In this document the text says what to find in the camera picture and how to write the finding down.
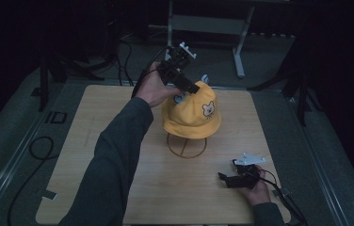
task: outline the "hand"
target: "hand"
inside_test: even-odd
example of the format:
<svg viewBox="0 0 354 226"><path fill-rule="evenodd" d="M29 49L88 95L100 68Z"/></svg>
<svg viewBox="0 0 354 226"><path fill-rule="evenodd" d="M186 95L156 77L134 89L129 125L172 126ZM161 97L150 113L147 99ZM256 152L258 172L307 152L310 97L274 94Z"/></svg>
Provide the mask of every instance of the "hand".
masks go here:
<svg viewBox="0 0 354 226"><path fill-rule="evenodd" d="M262 168L257 165L256 167L260 171L260 177L265 178L266 173L262 170ZM268 187L262 180L259 180L253 189L242 187L238 188L238 190L247 198L251 206L264 202L271 202Z"/></svg>
<svg viewBox="0 0 354 226"><path fill-rule="evenodd" d="M163 85L159 72L156 67L159 62L154 62L150 68L150 74L145 76L139 88L136 97L146 101L150 107L160 105L164 100L173 95L178 95L181 91L177 88L171 88Z"/></svg>

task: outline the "finger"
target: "finger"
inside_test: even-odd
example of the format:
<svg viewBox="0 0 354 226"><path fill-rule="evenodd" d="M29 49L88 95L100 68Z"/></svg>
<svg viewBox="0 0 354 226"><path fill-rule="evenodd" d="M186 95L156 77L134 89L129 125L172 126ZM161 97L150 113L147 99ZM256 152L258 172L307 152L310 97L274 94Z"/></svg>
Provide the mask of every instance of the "finger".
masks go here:
<svg viewBox="0 0 354 226"><path fill-rule="evenodd" d="M179 89L171 87L165 87L165 91L168 96L179 95L180 93L182 93Z"/></svg>
<svg viewBox="0 0 354 226"><path fill-rule="evenodd" d="M160 64L160 62L154 61L154 62L151 64L150 71L156 70L156 68L157 68L157 66L159 66L159 64Z"/></svg>
<svg viewBox="0 0 354 226"><path fill-rule="evenodd" d="M265 176L266 176L266 172L263 170L263 168L261 168L260 166L258 166L258 165L254 165L256 168L257 168L257 170L259 171L259 173L260 173L260 177L261 178L265 178Z"/></svg>

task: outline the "black cord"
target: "black cord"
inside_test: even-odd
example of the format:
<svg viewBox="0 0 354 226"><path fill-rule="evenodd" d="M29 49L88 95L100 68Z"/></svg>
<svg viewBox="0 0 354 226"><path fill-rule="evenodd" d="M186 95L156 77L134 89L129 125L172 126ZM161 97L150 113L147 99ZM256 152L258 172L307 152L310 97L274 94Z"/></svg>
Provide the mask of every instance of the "black cord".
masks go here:
<svg viewBox="0 0 354 226"><path fill-rule="evenodd" d="M40 140L40 139L48 139L50 142L51 142L51 147L47 153L47 155L45 155L45 157L39 157L37 155L35 155L33 153L33 144ZM10 203L10 206L9 206L9 209L8 209L8 216L7 216L7 222L8 222L8 226L11 226L12 225L12 222L11 222L11 214L12 214L12 209L13 209L13 206L15 205L15 202L18 200L22 190L24 189L24 187L27 185L27 183L31 180L31 178L37 173L37 171L39 171L39 169L41 168L41 166L45 163L45 161L47 160L50 160L50 159L54 159L54 158L57 158L59 157L59 154L56 154L54 156L51 156L51 153L52 151L54 150L54 141L50 138L50 137L47 137L47 136L44 136L44 137L37 137L35 139L33 139L28 147L28 150L30 152L30 154L36 158L36 159L39 159L41 160L41 163L36 167L36 169L34 169L34 171L27 177L27 179L24 181L24 183L22 184L22 186L19 188L18 192L16 193L16 195L13 197L13 200L12 202Z"/></svg>
<svg viewBox="0 0 354 226"><path fill-rule="evenodd" d="M128 48L129 48L129 52L128 52L127 58L124 61L124 72L126 74L126 77L128 79L128 82L129 82L130 86L133 87L134 86L133 80L131 79L130 75L127 72L127 62L128 62L128 60L130 58L130 55L131 55L131 52L132 52L132 48L131 48L131 45L129 43L127 43L126 41L124 41L124 40L121 40L121 43L127 45Z"/></svg>
<svg viewBox="0 0 354 226"><path fill-rule="evenodd" d="M298 219L300 222L304 223L304 225L307 225L307 222L306 222L305 217L300 214L300 213L301 213L300 211L299 211L300 213L298 213L298 210L297 210L297 209L294 209L294 208L292 207L292 205L285 199L285 196L282 194L280 188L277 187L277 185L275 185L275 184L273 184L273 183L267 181L266 179L264 179L263 181L268 182L269 184L273 185L274 188L276 189L276 191L277 191L278 194L279 194L279 197L280 197L280 200L282 201L282 204L289 210L289 212L291 212L291 213L294 215L294 217L295 217L296 219Z"/></svg>
<svg viewBox="0 0 354 226"><path fill-rule="evenodd" d="M302 216L303 220L304 220L304 224L307 225L307 221L306 218L304 217L303 213L300 211L300 209L298 208L297 204L294 202L294 200L291 198L290 195L286 195L286 197L288 198L288 200L294 205L294 207L297 209L298 213Z"/></svg>
<svg viewBox="0 0 354 226"><path fill-rule="evenodd" d="M116 59L117 59L118 65L119 65L119 67L118 67L118 69L119 69L119 84L122 86L121 73L124 73L126 75L126 77L127 77L127 81L129 82L129 85L131 87L133 87L134 86L134 82L133 82L133 80L131 79L130 75L127 72L127 62L128 62L128 60L130 58L130 55L131 55L131 52L132 52L132 48L131 48L131 45L129 43L127 43L126 41L121 40L121 43L126 44L129 47L129 53L127 55L127 58L124 61L124 65L123 66L121 66L121 59L119 58L119 55L116 55Z"/></svg>
<svg viewBox="0 0 354 226"><path fill-rule="evenodd" d="M153 69L152 71L146 72L144 76L146 76L146 75L148 75L148 74L150 74L150 73L159 71L159 70L165 70L165 69L172 68L172 67L174 67L175 65L176 65L176 64L174 63L174 64L170 64L170 65L168 65L168 66L166 66L166 67L158 67L158 68L156 68L156 69Z"/></svg>
<svg viewBox="0 0 354 226"><path fill-rule="evenodd" d="M153 58L151 59L151 61L147 64L147 67L145 68L145 72L147 72L150 68L151 65L156 61L156 59L159 57L159 55L161 55L163 52L165 52L168 49L168 47L163 48L161 50L159 50L156 55L153 56Z"/></svg>
<svg viewBox="0 0 354 226"><path fill-rule="evenodd" d="M276 176L274 176L274 174L272 172L265 170L265 169L260 169L259 171L268 172L274 178L274 184L277 184L277 178L276 178Z"/></svg>

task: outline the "table leg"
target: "table leg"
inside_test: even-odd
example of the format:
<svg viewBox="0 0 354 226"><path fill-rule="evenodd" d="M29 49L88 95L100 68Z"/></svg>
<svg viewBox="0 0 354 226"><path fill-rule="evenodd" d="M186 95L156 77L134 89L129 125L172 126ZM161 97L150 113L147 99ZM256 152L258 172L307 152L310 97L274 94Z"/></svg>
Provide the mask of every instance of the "table leg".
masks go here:
<svg viewBox="0 0 354 226"><path fill-rule="evenodd" d="M48 64L47 55L43 51L40 56L40 108L39 112L43 111L48 103Z"/></svg>
<svg viewBox="0 0 354 226"><path fill-rule="evenodd" d="M244 25L242 26L239 43L235 48L233 48L233 61L235 62L236 75L239 78L243 78L245 76L244 67L242 65L242 59L240 54L242 51L242 46L244 45L245 37L248 34L250 20L253 15L253 11L254 11L254 7L250 7L247 19L244 22Z"/></svg>
<svg viewBox="0 0 354 226"><path fill-rule="evenodd" d="M168 21L168 46L172 46L171 36L173 34L173 0L169 0L169 21ZM169 50L166 51L165 60L170 58Z"/></svg>

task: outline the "wooden table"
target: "wooden table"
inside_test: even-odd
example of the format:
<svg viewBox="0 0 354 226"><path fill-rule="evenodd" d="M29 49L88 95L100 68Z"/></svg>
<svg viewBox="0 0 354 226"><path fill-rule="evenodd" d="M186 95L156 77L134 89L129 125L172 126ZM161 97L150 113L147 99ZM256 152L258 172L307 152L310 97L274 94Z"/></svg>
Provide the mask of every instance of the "wooden table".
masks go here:
<svg viewBox="0 0 354 226"><path fill-rule="evenodd" d="M100 133L128 102L132 88L88 86L47 187L54 200L42 199L36 220L56 224L66 215L93 156ZM130 190L125 224L235 224L253 222L249 204L235 189L226 188L217 173L236 175L232 159L242 153L266 159L261 166L277 177L265 135L251 99L243 90L216 90L222 124L207 138L206 151L184 159L173 154L162 128L161 107L144 138L137 173ZM188 142L201 147L203 140ZM289 212L272 197L285 222Z"/></svg>

